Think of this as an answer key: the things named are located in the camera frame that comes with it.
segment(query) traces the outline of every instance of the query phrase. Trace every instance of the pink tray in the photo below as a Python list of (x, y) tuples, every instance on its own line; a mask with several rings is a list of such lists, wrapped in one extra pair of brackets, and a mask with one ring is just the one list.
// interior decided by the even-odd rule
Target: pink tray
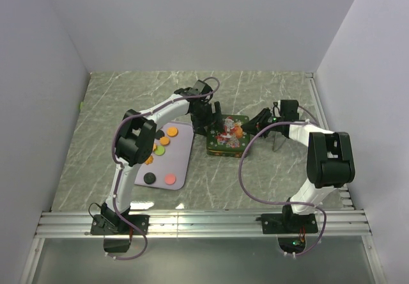
[[(176, 127), (179, 130), (176, 137), (169, 137), (167, 135), (167, 129), (170, 127)], [(161, 129), (171, 142), (165, 146), (166, 151), (164, 155), (158, 156), (152, 153), (153, 163), (141, 166), (135, 179), (135, 185), (178, 190), (185, 185), (187, 165), (194, 135), (193, 128), (189, 123), (171, 122)], [(159, 140), (155, 140), (155, 143), (158, 146), (160, 145)], [(156, 182), (151, 185), (146, 184), (143, 180), (143, 176), (148, 172), (152, 172), (156, 176)], [(173, 185), (165, 183), (165, 176), (169, 173), (176, 175), (176, 182)]]

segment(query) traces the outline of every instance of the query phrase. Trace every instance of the black cable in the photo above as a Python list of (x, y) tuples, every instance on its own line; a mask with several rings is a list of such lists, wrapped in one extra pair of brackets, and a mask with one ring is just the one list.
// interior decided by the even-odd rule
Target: black cable
[(99, 209), (101, 209), (101, 205), (99, 205), (98, 203), (92, 202), (91, 204), (89, 204), (89, 207), (88, 207), (88, 214), (92, 217), (92, 219), (94, 219), (94, 221), (96, 221), (95, 217), (92, 216), (91, 211), (90, 211), (91, 206), (92, 206), (93, 204), (95, 204), (96, 206), (98, 206)]

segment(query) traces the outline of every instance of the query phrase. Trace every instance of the gray marble tabletop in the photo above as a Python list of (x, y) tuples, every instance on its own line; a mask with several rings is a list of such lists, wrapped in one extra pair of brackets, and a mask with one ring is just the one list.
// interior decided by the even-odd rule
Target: gray marble tabletop
[[(152, 107), (168, 98), (175, 87), (192, 86), (196, 79), (209, 75), (221, 81), (213, 100), (220, 101), (222, 113), (252, 118), (280, 99), (297, 99), (300, 105), (315, 113), (307, 79), (301, 72), (92, 73), (52, 210), (83, 211), (92, 202), (104, 202), (115, 171), (110, 145), (125, 111)], [(178, 120), (190, 122), (190, 116)], [(258, 198), (285, 201), (306, 179), (307, 149), (278, 135), (277, 151), (273, 152), (273, 140), (271, 134), (256, 141), (244, 162), (243, 180)], [(206, 138), (195, 135), (183, 188), (170, 191), (135, 186), (133, 206), (190, 210), (265, 208), (241, 190), (238, 162), (236, 158), (207, 155)], [(326, 208), (342, 206), (337, 191), (324, 201)]]

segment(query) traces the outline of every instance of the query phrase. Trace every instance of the orange circle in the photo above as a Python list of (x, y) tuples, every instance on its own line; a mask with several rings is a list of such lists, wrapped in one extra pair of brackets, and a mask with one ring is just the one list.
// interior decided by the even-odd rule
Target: orange circle
[(162, 137), (159, 139), (159, 142), (161, 145), (168, 145), (171, 142), (171, 140), (168, 137)]
[(151, 164), (153, 163), (153, 156), (150, 155), (149, 158), (145, 161), (145, 164)]
[(166, 133), (169, 137), (176, 137), (179, 131), (176, 127), (170, 127), (167, 129)]
[(165, 183), (167, 185), (173, 185), (176, 182), (176, 175), (169, 173), (165, 176)]

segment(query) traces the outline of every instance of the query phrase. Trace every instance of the green circle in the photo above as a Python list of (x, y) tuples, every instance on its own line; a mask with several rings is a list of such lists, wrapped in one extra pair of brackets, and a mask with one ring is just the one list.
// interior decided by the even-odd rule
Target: green circle
[(158, 156), (164, 155), (165, 154), (164, 146), (162, 146), (162, 145), (157, 146), (156, 150), (155, 150), (155, 154), (158, 155)]

